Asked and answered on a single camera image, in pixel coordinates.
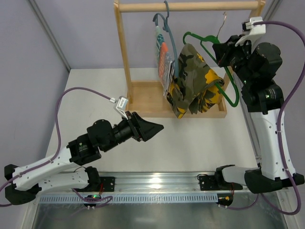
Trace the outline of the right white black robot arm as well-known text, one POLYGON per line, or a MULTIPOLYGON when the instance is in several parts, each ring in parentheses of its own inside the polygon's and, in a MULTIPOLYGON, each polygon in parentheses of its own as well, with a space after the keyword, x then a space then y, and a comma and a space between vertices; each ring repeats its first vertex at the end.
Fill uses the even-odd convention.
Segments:
POLYGON ((280 49, 263 42, 255 48, 247 39, 231 36, 225 43, 214 43, 212 48, 219 67, 231 67, 243 83, 242 99, 254 123, 258 136, 262 163, 260 167, 236 165, 218 167, 215 177, 220 186, 236 183, 261 194, 302 185, 304 175, 298 174, 290 160, 285 140, 283 91, 273 78, 283 63, 280 49))

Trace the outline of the camouflage yellow green trousers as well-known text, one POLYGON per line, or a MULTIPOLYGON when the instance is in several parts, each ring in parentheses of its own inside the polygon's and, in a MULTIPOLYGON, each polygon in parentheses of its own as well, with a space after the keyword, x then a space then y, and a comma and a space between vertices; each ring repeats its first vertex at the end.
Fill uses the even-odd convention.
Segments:
POLYGON ((210 68, 203 56, 187 43, 178 57, 178 77, 170 84, 167 101, 174 115, 181 119, 187 111, 206 113, 218 101, 224 80, 210 68))

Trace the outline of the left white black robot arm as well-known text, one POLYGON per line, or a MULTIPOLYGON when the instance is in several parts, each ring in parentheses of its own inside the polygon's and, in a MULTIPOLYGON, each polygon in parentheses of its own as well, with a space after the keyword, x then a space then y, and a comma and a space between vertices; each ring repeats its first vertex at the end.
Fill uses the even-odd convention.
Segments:
POLYGON ((105 119, 97 120, 85 134, 54 155, 23 167, 5 166, 4 176, 8 182, 2 187, 5 198, 11 205, 22 205, 49 191, 97 191, 102 181, 96 168, 87 167, 70 173, 65 171, 99 160, 101 152, 107 152, 131 138, 146 142, 163 129, 162 124, 146 121, 136 112, 127 112, 126 118, 117 125, 111 125, 105 119))

